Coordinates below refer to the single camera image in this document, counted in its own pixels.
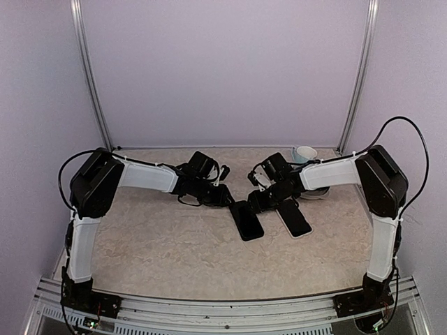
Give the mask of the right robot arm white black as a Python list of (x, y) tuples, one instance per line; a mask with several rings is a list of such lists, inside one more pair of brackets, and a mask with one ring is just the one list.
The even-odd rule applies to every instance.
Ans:
[(373, 221), (372, 253), (365, 277), (377, 283), (360, 290), (357, 303), (365, 310), (373, 309), (385, 296), (379, 283), (393, 272), (400, 214), (409, 187), (390, 154), (381, 145), (374, 145), (359, 154), (299, 164), (275, 153), (258, 166), (261, 172), (252, 170), (247, 175), (256, 188), (248, 196), (249, 206), (256, 214), (275, 210), (293, 237), (312, 230), (296, 198), (332, 186), (361, 186)]

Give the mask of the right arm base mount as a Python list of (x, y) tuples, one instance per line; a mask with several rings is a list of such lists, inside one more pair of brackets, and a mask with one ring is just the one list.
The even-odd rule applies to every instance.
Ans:
[(394, 304), (389, 288), (381, 292), (372, 288), (348, 292), (334, 296), (333, 301), (338, 318), (366, 313)]

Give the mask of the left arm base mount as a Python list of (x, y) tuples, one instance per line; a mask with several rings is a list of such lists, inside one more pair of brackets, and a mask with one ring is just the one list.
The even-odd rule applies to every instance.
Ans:
[(62, 284), (61, 305), (99, 317), (116, 319), (122, 304), (118, 295), (95, 291), (93, 279), (82, 283), (69, 280)]

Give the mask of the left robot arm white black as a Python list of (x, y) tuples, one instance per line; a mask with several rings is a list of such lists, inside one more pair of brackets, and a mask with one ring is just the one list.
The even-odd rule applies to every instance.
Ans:
[(223, 183), (230, 169), (196, 151), (188, 162), (174, 166), (149, 163), (120, 156), (105, 148), (86, 151), (87, 160), (70, 181), (70, 197), (65, 203), (71, 210), (66, 234), (65, 276), (75, 285), (69, 296), (82, 310), (98, 303), (94, 290), (84, 283), (92, 279), (91, 260), (96, 232), (108, 213), (118, 188), (141, 188), (177, 197), (196, 199), (197, 207), (230, 206), (234, 199)]

